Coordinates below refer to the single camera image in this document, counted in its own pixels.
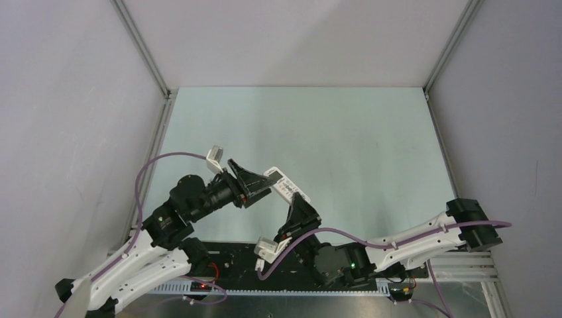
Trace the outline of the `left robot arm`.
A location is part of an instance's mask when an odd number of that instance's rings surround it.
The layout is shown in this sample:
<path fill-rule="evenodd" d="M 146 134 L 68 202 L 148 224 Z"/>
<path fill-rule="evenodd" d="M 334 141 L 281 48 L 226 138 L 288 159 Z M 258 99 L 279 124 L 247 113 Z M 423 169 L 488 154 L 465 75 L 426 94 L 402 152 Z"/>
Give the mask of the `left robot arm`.
<path fill-rule="evenodd" d="M 247 208 L 267 196 L 275 183 L 232 159 L 228 165 L 228 170 L 221 169 L 209 183 L 193 174 L 180 178 L 169 198 L 102 265 L 82 278 L 64 278 L 55 285 L 59 300 L 66 303 L 90 282 L 86 317 L 114 317 L 171 279 L 204 274 L 209 253 L 202 241 L 192 236 L 193 224 L 230 203 Z"/>

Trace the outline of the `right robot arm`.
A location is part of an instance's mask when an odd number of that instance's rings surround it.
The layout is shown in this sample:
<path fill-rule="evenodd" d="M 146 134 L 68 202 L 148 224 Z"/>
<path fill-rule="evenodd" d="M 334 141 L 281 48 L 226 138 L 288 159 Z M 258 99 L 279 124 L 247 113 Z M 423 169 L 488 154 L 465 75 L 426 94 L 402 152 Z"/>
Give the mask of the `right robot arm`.
<path fill-rule="evenodd" d="M 447 202 L 444 212 L 416 227 L 361 240 L 342 230 L 321 227 L 319 213 L 296 193 L 286 223 L 274 238 L 282 252 L 259 278 L 265 280 L 294 252 L 317 285 L 361 287 L 375 278 L 403 276 L 450 250 L 487 251 L 502 244 L 497 232 L 502 227 L 504 223 L 488 219 L 477 200 L 457 198 Z"/>

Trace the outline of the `white remote control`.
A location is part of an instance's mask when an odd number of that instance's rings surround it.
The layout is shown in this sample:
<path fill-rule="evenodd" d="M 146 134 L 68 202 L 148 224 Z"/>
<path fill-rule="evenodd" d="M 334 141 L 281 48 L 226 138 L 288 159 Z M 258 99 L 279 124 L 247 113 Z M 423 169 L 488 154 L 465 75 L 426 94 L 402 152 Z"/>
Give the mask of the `white remote control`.
<path fill-rule="evenodd" d="M 311 199 L 278 167 L 273 166 L 267 169 L 264 172 L 264 175 L 275 181 L 272 186 L 275 192 L 290 205 L 292 204 L 293 197 L 296 193 L 298 193 L 306 202 L 311 202 Z"/>

